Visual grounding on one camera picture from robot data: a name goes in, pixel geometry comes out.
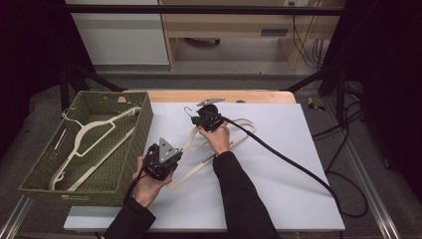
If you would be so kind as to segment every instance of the black cloth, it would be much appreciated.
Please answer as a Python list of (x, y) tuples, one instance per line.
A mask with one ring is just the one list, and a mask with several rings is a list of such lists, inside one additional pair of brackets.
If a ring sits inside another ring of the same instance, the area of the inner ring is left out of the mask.
[[(220, 182), (229, 237), (279, 238), (267, 208), (235, 154), (221, 153), (214, 158), (213, 167)], [(105, 232), (105, 238), (142, 238), (154, 220), (148, 209), (131, 198)]]

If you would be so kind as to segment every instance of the white tabletop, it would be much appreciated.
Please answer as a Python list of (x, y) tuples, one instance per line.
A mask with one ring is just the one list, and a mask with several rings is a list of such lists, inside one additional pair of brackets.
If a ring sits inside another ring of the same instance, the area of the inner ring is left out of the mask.
[[(226, 118), (247, 119), (255, 133), (278, 152), (307, 168), (327, 182), (302, 108), (298, 104), (216, 104)], [(193, 128), (184, 108), (198, 110), (196, 103), (153, 103), (154, 117), (146, 148), (164, 137), (182, 147)], [(231, 136), (241, 134), (230, 126)], [(194, 144), (203, 137), (197, 135)], [(260, 146), (252, 138), (236, 145), (237, 155), (251, 177), (270, 216), (280, 231), (344, 230), (335, 202), (318, 182)], [(208, 146), (183, 153), (173, 181), (212, 155)], [(211, 163), (175, 189), (164, 187), (149, 210), (157, 217), (156, 231), (221, 231), (226, 229), (218, 180)], [(72, 207), (64, 228), (104, 231), (119, 208)]]

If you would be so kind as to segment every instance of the plastic basket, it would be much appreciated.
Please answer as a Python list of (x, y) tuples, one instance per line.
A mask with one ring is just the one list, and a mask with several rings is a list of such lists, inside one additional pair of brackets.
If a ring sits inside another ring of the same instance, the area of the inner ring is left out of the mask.
[[(122, 206), (123, 198), (136, 172), (136, 158), (142, 155), (153, 112), (147, 92), (79, 92), (66, 116), (82, 125), (110, 118), (133, 107), (141, 107), (134, 116), (116, 120), (115, 129), (82, 157), (74, 156), (65, 168), (64, 179), (49, 190), (49, 182), (75, 147), (81, 126), (62, 120), (53, 137), (33, 165), (19, 190), (35, 200), (60, 206)], [(124, 135), (133, 134), (119, 146), (76, 190), (68, 189), (102, 158)], [(97, 126), (84, 135), (78, 152), (85, 151), (110, 129)]]

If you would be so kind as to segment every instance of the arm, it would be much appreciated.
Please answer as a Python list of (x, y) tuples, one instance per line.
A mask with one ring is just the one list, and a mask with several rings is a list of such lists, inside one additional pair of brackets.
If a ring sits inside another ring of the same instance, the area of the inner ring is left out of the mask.
[(230, 238), (279, 238), (258, 192), (242, 169), (235, 154), (229, 151), (229, 130), (223, 123), (214, 132), (199, 131), (216, 152), (213, 167), (223, 197)]
[[(137, 171), (133, 178), (137, 177), (144, 157), (137, 159)], [(147, 209), (152, 201), (157, 197), (160, 189), (171, 182), (173, 173), (170, 173), (164, 181), (158, 181), (150, 176), (144, 176), (133, 189), (134, 198), (129, 198), (123, 205), (117, 217), (105, 232), (106, 239), (131, 239), (142, 238), (152, 223), (155, 216)]]

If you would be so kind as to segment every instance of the clothes hanger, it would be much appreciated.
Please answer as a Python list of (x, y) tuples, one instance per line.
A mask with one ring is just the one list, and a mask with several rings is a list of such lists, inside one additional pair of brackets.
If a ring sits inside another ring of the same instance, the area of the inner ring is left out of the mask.
[(116, 149), (118, 149), (134, 132), (134, 127), (129, 130), (124, 137), (122, 137), (120, 139), (120, 141), (118, 143), (116, 143), (102, 158), (100, 158), (100, 160), (98, 160), (96, 162), (96, 164), (94, 164), (94, 166), (92, 166), (90, 169), (88, 169), (88, 171), (86, 173), (84, 173), (84, 175), (82, 177), (80, 177), (80, 179), (78, 179), (74, 185), (72, 185), (68, 191), (75, 191), (77, 190), (90, 176), (91, 174), (94, 173), (95, 170), (97, 170), (97, 168), (104, 162), (106, 161), (106, 159), (108, 159), (108, 157), (115, 152)]
[[(76, 122), (77, 124), (79, 124), (81, 126), (81, 129), (78, 131), (78, 134), (75, 137), (74, 149), (69, 154), (68, 158), (62, 163), (62, 165), (59, 167), (59, 169), (56, 171), (56, 173), (53, 175), (53, 177), (50, 179), (49, 189), (50, 190), (56, 190), (56, 183), (63, 180), (63, 178), (65, 177), (64, 170), (68, 166), (68, 164), (71, 162), (71, 160), (74, 158), (75, 155), (78, 156), (78, 157), (85, 156), (91, 149), (93, 149), (99, 142), (101, 142), (107, 135), (109, 135), (115, 129), (114, 122), (116, 120), (119, 120), (119, 119), (126, 117), (126, 116), (134, 116), (136, 114), (136, 112), (139, 112), (140, 110), (141, 110), (141, 107), (133, 107), (133, 108), (128, 109), (127, 111), (124, 111), (124, 112), (118, 114), (117, 116), (115, 116), (111, 119), (92, 121), (92, 122), (88, 123), (87, 125), (82, 125), (77, 120), (69, 119), (66, 116), (66, 113), (69, 110), (64, 110), (63, 113), (62, 113), (64, 120)], [(78, 153), (78, 149), (80, 147), (80, 144), (81, 144), (81, 141), (82, 141), (82, 138), (84, 137), (84, 135), (89, 130), (93, 129), (94, 127), (106, 125), (106, 124), (111, 124), (111, 128), (104, 135), (102, 135), (96, 142), (94, 142), (88, 149), (86, 149), (83, 153)]]
[[(253, 122), (247, 120), (247, 119), (236, 119), (236, 120), (234, 120), (234, 122), (238, 125), (249, 125), (251, 127), (251, 130), (250, 130), (251, 133), (254, 133), (257, 130), (255, 124)], [(201, 145), (199, 145), (198, 147), (193, 148), (191, 146), (191, 144), (192, 144), (193, 139), (194, 139), (197, 132), (198, 132), (198, 127), (195, 126), (190, 133), (190, 136), (189, 136), (187, 143), (183, 146), (182, 151), (185, 151), (187, 148), (191, 148), (192, 150), (196, 150), (196, 149), (200, 148), (201, 146), (208, 143), (208, 142), (204, 142)], [(234, 145), (236, 145), (237, 143), (239, 143), (240, 141), (244, 140), (247, 137), (248, 137), (247, 134), (243, 134), (243, 135), (239, 136), (238, 138), (231, 140), (229, 142), (230, 148), (232, 148)], [(182, 184), (184, 181), (186, 181), (189, 177), (191, 177), (193, 174), (195, 174), (197, 171), (199, 171), (202, 167), (204, 167), (208, 162), (212, 161), (212, 159), (214, 158), (214, 155), (211, 155), (210, 157), (208, 157), (204, 161), (200, 162), (198, 165), (196, 165), (194, 168), (192, 168), (189, 172), (184, 174), (182, 177), (180, 177), (175, 182), (168, 183), (167, 187), (170, 188), (170, 189), (174, 189), (174, 188), (178, 187), (180, 184)]]

